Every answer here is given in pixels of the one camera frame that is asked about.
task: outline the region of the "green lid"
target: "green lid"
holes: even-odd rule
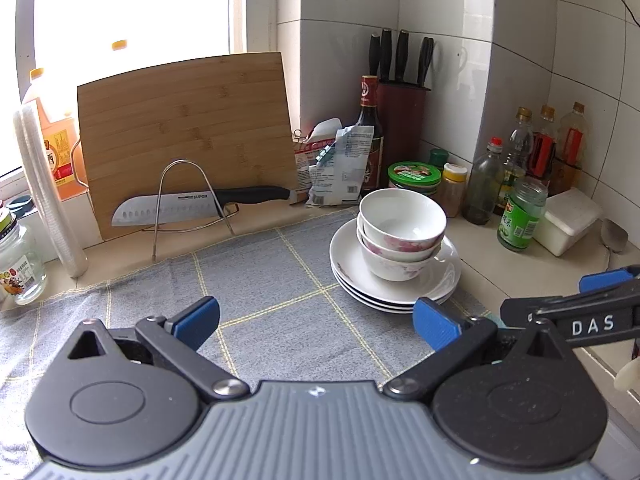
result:
[[[14,217],[8,207],[0,209],[0,233],[9,227],[13,220]]]
[[[449,161],[449,152],[442,148],[432,148],[429,152],[429,164],[436,168],[444,168]]]
[[[389,180],[404,186],[436,186],[442,177],[440,170],[424,162],[396,162],[387,170]]]

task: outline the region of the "cutting board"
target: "cutting board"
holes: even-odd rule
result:
[[[128,198],[157,194],[162,170],[186,158],[214,189],[296,187],[291,128],[278,52],[190,59],[78,87],[82,152],[104,240],[139,231],[111,227]],[[201,191],[197,168],[171,168],[162,192]]]

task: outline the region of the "white bowl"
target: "white bowl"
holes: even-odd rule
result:
[[[447,217],[431,198],[409,189],[369,193],[360,202],[363,233],[377,245],[418,253],[433,247],[444,233]]]
[[[411,280],[420,274],[431,260],[431,258],[421,262],[394,262],[387,260],[378,254],[372,253],[363,243],[362,236],[358,232],[356,232],[356,236],[360,243],[360,251],[362,252],[364,263],[371,272],[383,280],[389,280],[390,282]]]
[[[387,249],[386,247],[379,246],[366,234],[364,234],[364,229],[362,227],[362,215],[358,215],[357,225],[358,225],[358,234],[362,238],[362,243],[364,243],[372,253],[378,254],[387,260],[393,260],[394,262],[421,262],[423,260],[427,260],[434,254],[437,250],[440,249],[440,242],[444,238],[444,233],[440,235],[440,238],[437,240],[436,244],[429,249],[424,251],[420,251],[418,253],[403,253],[402,251],[393,251],[391,249]]]

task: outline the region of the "countertop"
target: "countertop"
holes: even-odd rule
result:
[[[236,235],[242,235],[335,211],[281,202],[243,205],[231,224]],[[460,286],[494,314],[499,314],[502,301],[508,297],[575,294],[583,275],[602,272],[605,268],[607,250],[600,242],[597,226],[561,258],[556,258],[535,241],[522,253],[505,249],[496,238],[498,222],[499,218],[494,217],[487,225],[476,226],[458,217],[449,220],[446,231],[463,261]],[[230,234],[223,222],[191,233],[159,235],[158,261],[228,237]],[[89,269],[77,280],[66,275],[59,261],[49,262],[46,265],[49,283],[40,299],[113,280],[151,265],[152,243],[152,234],[138,232],[90,247],[86,249]],[[627,244],[623,253],[612,256],[611,267],[639,262],[640,250]],[[1,310],[12,306],[12,301],[7,300]],[[612,385],[614,375],[629,361],[632,345],[632,341],[625,341],[577,349],[576,353],[609,403],[640,431],[640,396],[634,392],[618,392]]]

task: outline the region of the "gray ribbed panel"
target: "gray ribbed panel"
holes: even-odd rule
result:
[[[313,396],[321,386],[326,393]],[[222,402],[182,446],[151,464],[85,472],[45,463],[32,480],[601,480],[588,464],[544,474],[494,470],[443,440],[417,403],[374,383],[263,383]]]

